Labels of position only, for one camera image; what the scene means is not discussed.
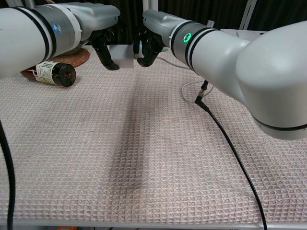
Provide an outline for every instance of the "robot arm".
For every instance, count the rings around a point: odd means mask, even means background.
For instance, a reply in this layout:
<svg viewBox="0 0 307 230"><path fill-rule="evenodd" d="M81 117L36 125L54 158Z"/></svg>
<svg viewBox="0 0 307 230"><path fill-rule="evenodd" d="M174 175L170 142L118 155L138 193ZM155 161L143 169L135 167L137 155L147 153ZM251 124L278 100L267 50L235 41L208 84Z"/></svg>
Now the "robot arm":
<svg viewBox="0 0 307 230"><path fill-rule="evenodd" d="M106 29L118 22L114 6L65 3L0 9L0 79L88 41L102 64L119 69L106 47Z"/></svg>
<svg viewBox="0 0 307 230"><path fill-rule="evenodd" d="M191 70L245 105L266 134L307 138L307 22L249 42L163 12L147 10L143 16L151 37L136 39L144 47L142 66L160 52L155 44L170 47Z"/></svg>

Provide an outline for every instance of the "table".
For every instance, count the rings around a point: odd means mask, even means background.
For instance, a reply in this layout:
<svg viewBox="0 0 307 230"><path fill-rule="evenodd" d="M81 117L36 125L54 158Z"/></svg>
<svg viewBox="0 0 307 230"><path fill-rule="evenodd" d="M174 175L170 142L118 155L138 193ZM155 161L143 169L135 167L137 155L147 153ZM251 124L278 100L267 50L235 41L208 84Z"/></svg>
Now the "table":
<svg viewBox="0 0 307 230"><path fill-rule="evenodd" d="M15 224L256 229L253 193L222 133L185 103L190 70L161 60L108 71L93 49L69 88L0 81L0 116L16 172ZM182 65L170 51L160 54ZM186 88L193 100L200 84ZM269 227L307 227L307 140L262 133L217 89L204 101L258 191ZM0 224L9 186L0 157Z"/></svg>

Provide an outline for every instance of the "round mat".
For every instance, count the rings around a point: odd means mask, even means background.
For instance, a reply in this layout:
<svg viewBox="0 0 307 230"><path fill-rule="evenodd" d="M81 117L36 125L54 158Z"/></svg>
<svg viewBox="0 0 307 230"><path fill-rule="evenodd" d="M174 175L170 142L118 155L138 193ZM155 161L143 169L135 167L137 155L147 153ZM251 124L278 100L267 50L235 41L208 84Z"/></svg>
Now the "round mat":
<svg viewBox="0 0 307 230"><path fill-rule="evenodd" d="M63 56L56 56L50 58L51 61L62 62L66 64L71 64L74 67L82 65L84 62L88 60L90 57L90 53L86 50L81 48L78 52L71 55L63 55Z"/></svg>

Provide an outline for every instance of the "glass bottle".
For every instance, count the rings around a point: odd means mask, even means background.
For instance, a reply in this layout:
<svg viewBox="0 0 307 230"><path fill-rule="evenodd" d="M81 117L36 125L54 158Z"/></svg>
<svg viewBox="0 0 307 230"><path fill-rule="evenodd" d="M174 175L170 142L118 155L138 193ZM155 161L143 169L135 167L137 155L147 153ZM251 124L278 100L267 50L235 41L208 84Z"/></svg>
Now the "glass bottle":
<svg viewBox="0 0 307 230"><path fill-rule="evenodd" d="M44 61L21 72L26 78L68 87L76 80L76 70L70 64Z"/></svg>

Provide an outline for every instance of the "black curtain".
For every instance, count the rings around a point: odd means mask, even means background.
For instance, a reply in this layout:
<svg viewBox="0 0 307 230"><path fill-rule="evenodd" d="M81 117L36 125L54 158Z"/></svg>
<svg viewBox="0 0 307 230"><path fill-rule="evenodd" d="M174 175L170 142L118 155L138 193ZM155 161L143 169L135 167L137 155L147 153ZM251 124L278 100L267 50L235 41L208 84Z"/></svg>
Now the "black curtain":
<svg viewBox="0 0 307 230"><path fill-rule="evenodd" d="M238 29L248 0L159 0L159 11L206 24L217 29Z"/></svg>
<svg viewBox="0 0 307 230"><path fill-rule="evenodd" d="M307 0L258 0L249 30L268 31L307 20Z"/></svg>

